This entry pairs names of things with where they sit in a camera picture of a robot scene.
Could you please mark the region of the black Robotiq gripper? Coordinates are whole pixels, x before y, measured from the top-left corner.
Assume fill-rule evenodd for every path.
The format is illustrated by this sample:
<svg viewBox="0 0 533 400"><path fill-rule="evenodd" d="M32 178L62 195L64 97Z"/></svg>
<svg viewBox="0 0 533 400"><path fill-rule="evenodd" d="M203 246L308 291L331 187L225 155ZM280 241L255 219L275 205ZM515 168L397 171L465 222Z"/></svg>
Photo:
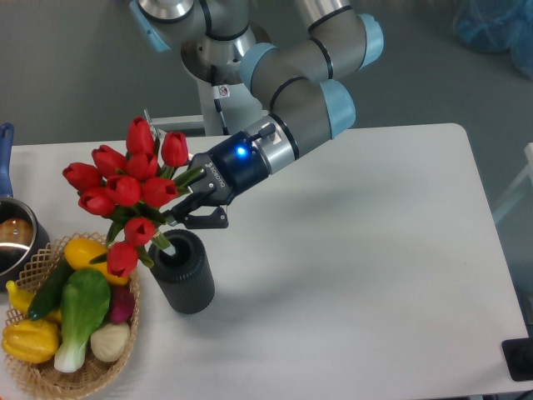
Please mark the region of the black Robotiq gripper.
<svg viewBox="0 0 533 400"><path fill-rule="evenodd" d="M238 132L207 152L197 153L190 169L199 167L205 175L191 185L192 194L162 213L167 224L182 223L188 229L227 228L226 209L216 206L229 205L236 196L269 176L266 163L246 132ZM203 206L216 208L209 215L192 215Z"/></svg>

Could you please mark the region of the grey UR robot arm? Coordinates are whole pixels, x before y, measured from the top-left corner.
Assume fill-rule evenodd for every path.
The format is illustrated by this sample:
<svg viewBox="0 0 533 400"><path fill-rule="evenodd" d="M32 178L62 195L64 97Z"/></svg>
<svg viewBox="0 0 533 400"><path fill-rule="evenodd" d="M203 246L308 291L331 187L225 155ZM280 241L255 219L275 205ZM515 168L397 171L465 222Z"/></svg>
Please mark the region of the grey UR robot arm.
<svg viewBox="0 0 533 400"><path fill-rule="evenodd" d="M300 1L308 38L281 50L249 18L246 1L132 1L158 52L177 49L196 81L199 117L157 118L153 131L201 127L219 136L192 158L199 173L167 221L224 228L232 200L350 128L356 109L341 78L377 60L379 23L348 1Z"/></svg>

